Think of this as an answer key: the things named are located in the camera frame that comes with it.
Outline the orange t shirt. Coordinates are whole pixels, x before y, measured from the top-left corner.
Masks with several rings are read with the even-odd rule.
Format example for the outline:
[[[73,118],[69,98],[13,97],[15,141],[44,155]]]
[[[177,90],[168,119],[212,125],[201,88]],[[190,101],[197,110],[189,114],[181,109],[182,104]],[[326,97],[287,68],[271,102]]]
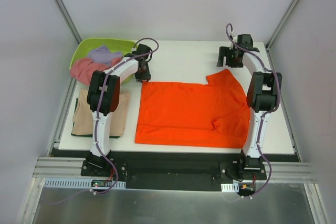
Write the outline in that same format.
[[[143,83],[135,143],[242,148],[250,125],[242,86],[228,69],[206,81]]]

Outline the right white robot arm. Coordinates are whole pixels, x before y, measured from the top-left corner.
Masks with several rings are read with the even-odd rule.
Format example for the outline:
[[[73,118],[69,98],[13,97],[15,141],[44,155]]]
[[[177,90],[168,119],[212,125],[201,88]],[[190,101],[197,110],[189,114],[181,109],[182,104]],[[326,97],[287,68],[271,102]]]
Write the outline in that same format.
[[[233,36],[229,32],[227,36],[231,45],[219,48],[217,66],[246,67],[251,74],[246,95],[251,115],[247,140],[240,152],[239,161],[226,170],[227,174],[231,170],[242,180],[265,170],[264,138],[269,118],[280,105],[282,75],[266,67],[259,56],[259,49],[254,47],[251,35]]]

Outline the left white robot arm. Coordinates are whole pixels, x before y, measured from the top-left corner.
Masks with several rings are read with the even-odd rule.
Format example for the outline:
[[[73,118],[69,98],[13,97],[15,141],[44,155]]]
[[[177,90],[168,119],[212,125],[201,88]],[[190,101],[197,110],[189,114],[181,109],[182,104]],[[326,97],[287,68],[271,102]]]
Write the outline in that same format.
[[[120,101],[120,84],[131,75],[136,81],[149,81],[151,74],[148,62],[154,50],[149,46],[136,43],[131,53],[126,54],[111,68],[92,74],[87,103],[92,111],[93,133],[92,145],[85,158],[82,176],[110,176],[117,173],[110,164],[110,128],[113,113]]]

